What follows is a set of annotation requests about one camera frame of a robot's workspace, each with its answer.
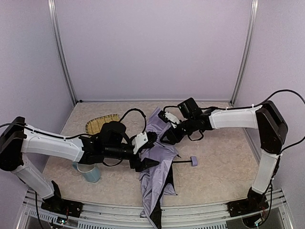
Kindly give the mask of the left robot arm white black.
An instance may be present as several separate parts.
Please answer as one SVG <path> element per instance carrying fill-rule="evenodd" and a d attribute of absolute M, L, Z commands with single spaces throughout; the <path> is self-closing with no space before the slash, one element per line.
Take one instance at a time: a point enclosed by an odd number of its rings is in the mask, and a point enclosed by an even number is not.
<path fill-rule="evenodd" d="M 4 124 L 0 136 L 0 168 L 9 171 L 31 187 L 42 198 L 44 205 L 61 209 L 67 206 L 58 185 L 47 180 L 26 157 L 27 153 L 55 156 L 81 165 L 103 163 L 106 158 L 129 161 L 136 172 L 159 165 L 153 159 L 140 157 L 143 149 L 154 146 L 157 135 L 141 132 L 133 139 L 126 134 L 126 126 L 119 121 L 104 123 L 99 133 L 76 136 L 55 135 L 43 132 L 16 117 Z"/>

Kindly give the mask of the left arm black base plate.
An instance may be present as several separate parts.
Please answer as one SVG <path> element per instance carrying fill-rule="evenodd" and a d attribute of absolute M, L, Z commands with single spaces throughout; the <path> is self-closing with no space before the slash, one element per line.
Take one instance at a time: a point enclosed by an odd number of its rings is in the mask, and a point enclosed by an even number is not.
<path fill-rule="evenodd" d="M 83 203 L 67 199 L 44 200 L 41 204 L 41 208 L 68 217 L 79 218 L 83 208 Z"/>

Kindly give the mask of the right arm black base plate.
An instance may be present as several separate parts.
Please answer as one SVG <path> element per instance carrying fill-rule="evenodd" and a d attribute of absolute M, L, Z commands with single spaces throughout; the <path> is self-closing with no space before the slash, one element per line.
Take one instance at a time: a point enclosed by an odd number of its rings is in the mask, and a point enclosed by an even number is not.
<path fill-rule="evenodd" d="M 246 215 L 269 208 L 267 200 L 263 200 L 261 203 L 257 204 L 256 202 L 251 202 L 246 198 L 236 201 L 230 201 L 227 203 L 227 206 L 230 217 Z"/>

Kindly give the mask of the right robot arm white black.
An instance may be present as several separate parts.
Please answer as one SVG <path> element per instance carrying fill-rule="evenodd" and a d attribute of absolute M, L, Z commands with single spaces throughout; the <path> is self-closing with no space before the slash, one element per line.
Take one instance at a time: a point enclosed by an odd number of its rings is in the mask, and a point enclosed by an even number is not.
<path fill-rule="evenodd" d="M 187 136 L 198 131 L 221 128 L 252 128 L 259 131 L 261 157 L 258 171 L 245 199 L 231 201 L 228 208 L 231 216 L 248 214 L 268 208 L 266 192 L 271 187 L 279 168 L 281 151 L 288 132 L 288 126 L 272 101 L 247 108 L 200 108 L 191 97 L 180 104 L 178 109 L 185 118 L 179 120 L 175 115 L 162 110 L 159 118 L 171 127 L 162 134 L 162 143 L 175 145 Z"/>

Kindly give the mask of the lilac folding umbrella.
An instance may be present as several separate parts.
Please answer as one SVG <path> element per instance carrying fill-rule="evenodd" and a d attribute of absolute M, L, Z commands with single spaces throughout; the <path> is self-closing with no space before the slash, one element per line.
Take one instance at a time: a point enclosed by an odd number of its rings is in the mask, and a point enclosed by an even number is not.
<path fill-rule="evenodd" d="M 153 160 L 159 161 L 159 165 L 146 169 L 140 173 L 143 211 L 141 217 L 145 217 L 154 229 L 162 227 L 162 209 L 164 195 L 176 195 L 173 181 L 173 159 L 178 156 L 174 145 L 160 142 L 162 133 L 170 123 L 163 122 L 157 107 L 149 117 L 146 131 L 157 134 L 157 149 L 153 153 Z"/>

